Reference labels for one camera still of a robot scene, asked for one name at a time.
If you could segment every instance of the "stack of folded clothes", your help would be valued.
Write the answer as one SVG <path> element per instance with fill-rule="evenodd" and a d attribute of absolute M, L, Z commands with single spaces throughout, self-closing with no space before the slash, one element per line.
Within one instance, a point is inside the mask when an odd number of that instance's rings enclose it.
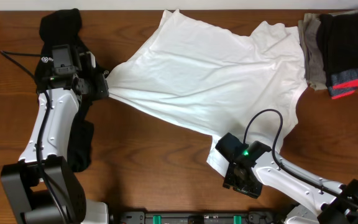
<path fill-rule="evenodd" d="M 328 89 L 332 99 L 354 93 L 358 87 L 358 10 L 307 13 L 298 29 L 310 87 Z"/>

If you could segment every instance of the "wood grain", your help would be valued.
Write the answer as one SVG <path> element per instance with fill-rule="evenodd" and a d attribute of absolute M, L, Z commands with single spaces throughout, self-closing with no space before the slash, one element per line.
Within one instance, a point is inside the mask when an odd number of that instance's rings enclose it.
<path fill-rule="evenodd" d="M 296 26 L 310 11 L 183 11 L 184 15 L 249 35 L 262 21 Z M 39 24 L 50 12 L 0 12 L 0 50 L 37 53 Z M 162 11 L 83 11 L 80 37 L 98 62 L 112 69 L 125 62 L 158 27 Z M 18 57 L 34 71 L 36 58 Z M 358 179 L 358 90 L 339 100 L 307 89 L 297 106 L 299 123 L 282 154 L 315 174 L 348 183 Z M 14 163 L 37 116 L 32 80 L 0 55 L 0 171 Z M 279 210 L 291 200 L 264 187 L 257 200 L 222 188 L 223 178 L 206 163 L 211 138 L 112 99 L 97 101 L 87 119 L 95 124 L 92 165 L 77 174 L 86 196 L 114 210 Z M 0 223 L 14 217 L 0 183 Z"/>

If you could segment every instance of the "wire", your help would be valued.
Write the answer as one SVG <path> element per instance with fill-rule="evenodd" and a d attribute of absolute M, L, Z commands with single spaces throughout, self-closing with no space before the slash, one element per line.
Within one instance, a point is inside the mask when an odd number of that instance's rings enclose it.
<path fill-rule="evenodd" d="M 247 125 L 247 128 L 246 128 L 246 132 L 244 134 L 244 139 L 242 141 L 243 144 L 246 143 L 246 137 L 247 137 L 247 133 L 248 133 L 248 129 L 249 127 L 251 126 L 252 122 L 254 121 L 254 119 L 256 119 L 256 117 L 258 117 L 259 115 L 261 115 L 262 113 L 264 112 L 268 112 L 268 111 L 271 111 L 271 112 L 275 112 L 276 114 L 278 114 L 278 116 L 280 117 L 280 126 L 278 127 L 278 131 L 277 131 L 277 134 L 274 138 L 274 141 L 273 141 L 273 146 L 272 146 L 272 157 L 273 157 L 273 160 L 274 162 L 278 165 L 278 167 L 282 170 L 284 170 L 285 172 L 287 172 L 288 174 L 290 174 L 291 176 L 297 178 L 298 180 L 300 181 L 303 181 L 317 189 L 319 189 L 320 191 L 322 192 L 326 192 L 327 194 L 330 194 L 336 198 L 338 198 L 340 201 L 348 204 L 349 206 L 351 207 L 354 207 L 354 208 L 357 208 L 358 209 L 358 205 L 354 202 L 351 202 L 348 198 L 343 198 L 340 194 L 338 194 L 337 192 L 325 187 L 324 185 L 318 185 L 294 172 L 292 172 L 290 169 L 286 168 L 285 165 L 280 162 L 277 158 L 276 158 L 276 153 L 275 153 L 275 147 L 276 147 L 276 143 L 277 143 L 277 139 L 280 135 L 280 132 L 283 128 L 283 116 L 281 115 L 281 113 L 275 109 L 266 109 L 266 110 L 262 110 L 261 112 L 257 113 L 252 119 L 251 121 L 249 121 L 248 125 Z"/>
<path fill-rule="evenodd" d="M 11 58 L 10 56 L 8 56 L 8 54 L 20 55 L 20 56 L 32 56 L 32 57 L 39 57 L 41 55 L 37 55 L 37 54 L 22 54 L 22 53 L 15 53 L 15 52 L 5 52 L 3 50 L 0 51 L 0 53 L 3 56 L 5 56 L 8 60 L 13 62 L 15 65 L 17 65 L 19 68 L 21 68 L 23 71 L 25 71 L 34 80 L 34 82 L 37 85 L 37 87 L 39 87 L 39 82 L 37 81 L 36 77 L 28 69 L 26 69 L 23 65 L 21 65 L 19 62 L 17 62 L 16 60 Z M 45 126 L 46 126 L 47 121 L 48 121 L 48 116 L 49 116 L 50 107 L 51 107 L 50 98 L 49 98 L 49 95 L 48 95 L 47 91 L 44 90 L 42 93 L 45 95 L 45 97 L 47 99 L 47 104 L 46 104 L 45 115 L 44 115 L 44 118 L 42 120 L 41 127 L 40 127 L 40 130 L 39 130 L 39 133 L 38 133 L 37 144 L 35 145 L 35 153 L 36 153 L 36 156 L 37 156 L 37 167 L 38 167 L 38 170 L 40 172 L 41 178 L 44 180 L 45 186 L 47 186 L 47 189 L 49 191 L 50 196 L 52 197 L 53 202 L 55 203 L 60 215 L 63 218 L 63 223 L 68 224 L 69 221 L 67 219 L 67 216 L 66 216 L 65 212 L 63 211 L 62 205 L 60 204 L 59 200 L 57 199 L 55 191 L 52 189 L 52 186 L 49 183 L 49 179 L 48 179 L 49 177 L 45 173 L 44 167 L 42 165 L 42 153 L 41 153 L 42 136 L 44 135 Z"/>

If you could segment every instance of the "white wall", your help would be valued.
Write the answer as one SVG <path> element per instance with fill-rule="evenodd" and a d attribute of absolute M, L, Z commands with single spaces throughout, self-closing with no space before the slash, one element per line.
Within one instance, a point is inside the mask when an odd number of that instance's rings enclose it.
<path fill-rule="evenodd" d="M 0 10 L 355 9 L 358 0 L 0 0 Z"/>

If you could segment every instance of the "white logo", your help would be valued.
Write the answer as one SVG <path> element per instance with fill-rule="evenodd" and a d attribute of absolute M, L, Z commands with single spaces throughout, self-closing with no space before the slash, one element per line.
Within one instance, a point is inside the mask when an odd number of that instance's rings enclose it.
<path fill-rule="evenodd" d="M 51 58 L 51 57 L 42 57 L 41 58 L 41 61 L 43 62 L 43 63 L 47 63 L 48 61 L 53 61 L 53 58 Z"/>

